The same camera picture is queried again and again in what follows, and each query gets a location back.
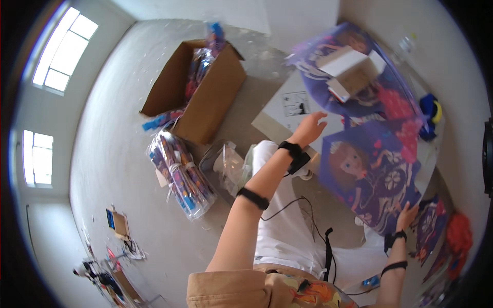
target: hand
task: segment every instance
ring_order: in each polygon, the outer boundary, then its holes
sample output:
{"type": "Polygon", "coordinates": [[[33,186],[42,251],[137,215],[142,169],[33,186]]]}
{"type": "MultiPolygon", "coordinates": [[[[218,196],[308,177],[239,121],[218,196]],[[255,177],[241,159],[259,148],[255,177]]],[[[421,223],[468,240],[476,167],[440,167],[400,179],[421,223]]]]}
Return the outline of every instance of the hand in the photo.
{"type": "Polygon", "coordinates": [[[326,116],[327,113],[318,111],[305,117],[293,135],[286,141],[289,143],[297,143],[301,146],[301,148],[306,147],[315,141],[320,136],[325,126],[327,126],[327,122],[320,122],[320,124],[318,123],[321,118],[326,116]]]}
{"type": "Polygon", "coordinates": [[[408,201],[404,206],[402,212],[399,214],[395,231],[400,232],[402,230],[406,230],[416,218],[419,209],[420,209],[419,205],[414,205],[412,209],[409,209],[409,201],[408,201]]]}

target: printed shirt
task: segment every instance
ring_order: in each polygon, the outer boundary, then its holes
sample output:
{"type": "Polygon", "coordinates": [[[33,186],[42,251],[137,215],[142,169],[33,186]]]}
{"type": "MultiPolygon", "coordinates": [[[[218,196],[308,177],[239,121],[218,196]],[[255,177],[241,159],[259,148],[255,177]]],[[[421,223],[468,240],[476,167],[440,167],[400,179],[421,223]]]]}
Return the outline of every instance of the printed shirt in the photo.
{"type": "Polygon", "coordinates": [[[191,274],[187,303],[194,308],[358,308],[333,284],[302,270],[269,263],[255,265],[253,270],[191,274]]]}

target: open cardboard box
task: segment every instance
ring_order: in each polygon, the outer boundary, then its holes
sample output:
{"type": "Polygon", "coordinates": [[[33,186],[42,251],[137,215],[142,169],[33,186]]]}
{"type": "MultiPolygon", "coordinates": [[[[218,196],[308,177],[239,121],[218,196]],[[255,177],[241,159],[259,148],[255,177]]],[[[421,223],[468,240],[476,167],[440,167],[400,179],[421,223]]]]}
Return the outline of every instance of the open cardboard box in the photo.
{"type": "MultiPolygon", "coordinates": [[[[184,107],[193,49],[205,46],[204,40],[189,40],[180,44],[152,86],[141,114],[153,117],[184,107]]],[[[185,113],[172,129],[173,134],[198,144],[211,141],[247,77],[240,60],[244,58],[226,42],[192,96],[185,113]]]]}
{"type": "Polygon", "coordinates": [[[375,50],[367,56],[353,50],[351,46],[344,46],[318,59],[316,65],[333,77],[327,81],[329,91],[340,102],[345,103],[352,95],[377,78],[387,64],[375,50]]]}
{"type": "Polygon", "coordinates": [[[128,230],[127,216],[122,215],[114,209],[106,209],[106,216],[108,218],[108,225],[115,231],[115,235],[120,239],[125,239],[130,236],[128,230]]]}

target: white sneaker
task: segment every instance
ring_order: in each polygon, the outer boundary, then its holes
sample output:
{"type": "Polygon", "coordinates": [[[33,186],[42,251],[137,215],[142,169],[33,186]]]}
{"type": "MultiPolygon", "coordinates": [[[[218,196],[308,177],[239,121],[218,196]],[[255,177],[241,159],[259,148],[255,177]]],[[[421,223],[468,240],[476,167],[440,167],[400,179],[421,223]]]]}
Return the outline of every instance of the white sneaker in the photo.
{"type": "Polygon", "coordinates": [[[313,172],[311,170],[308,170],[306,175],[300,175],[300,178],[304,181],[308,181],[313,177],[313,172]]]}
{"type": "Polygon", "coordinates": [[[361,227],[361,226],[363,226],[363,221],[361,220],[361,218],[359,218],[358,216],[356,216],[354,218],[354,224],[361,227]]]}

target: concrete floor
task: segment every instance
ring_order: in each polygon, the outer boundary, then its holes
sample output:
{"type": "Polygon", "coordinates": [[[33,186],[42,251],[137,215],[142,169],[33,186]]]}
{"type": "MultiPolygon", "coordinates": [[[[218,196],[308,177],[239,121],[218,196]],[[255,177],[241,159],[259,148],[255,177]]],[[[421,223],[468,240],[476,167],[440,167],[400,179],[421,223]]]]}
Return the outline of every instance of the concrete floor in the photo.
{"type": "MultiPolygon", "coordinates": [[[[286,54],[269,47],[263,34],[233,27],[225,31],[227,39],[245,57],[248,77],[216,139],[233,141],[244,156],[251,144],[265,139],[251,121],[292,68],[283,65],[286,54]]],[[[114,204],[117,211],[126,214],[130,234],[147,253],[147,259],[124,261],[123,267],[144,298],[163,295],[167,303],[157,302],[156,307],[185,306],[188,275],[207,267],[229,211],[226,202],[218,201],[202,219],[190,222],[174,198],[166,203],[168,189],[159,186],[154,165],[146,155],[151,133],[141,129],[145,119],[139,110],[166,61],[183,40],[203,35],[203,24],[195,21],[134,24],[101,69],[73,150],[70,202],[79,230],[90,236],[96,257],[104,258],[106,247],[117,253],[122,245],[107,226],[105,208],[114,204]]],[[[193,152],[199,155],[204,150],[196,147],[193,152]]],[[[297,195],[312,202],[319,229],[334,228],[330,236],[333,246],[361,245],[363,228],[354,224],[353,213],[316,178],[306,182],[297,178],[293,184],[297,195]]],[[[414,290],[408,300],[414,297],[425,268],[418,277],[406,279],[414,290]]]]}

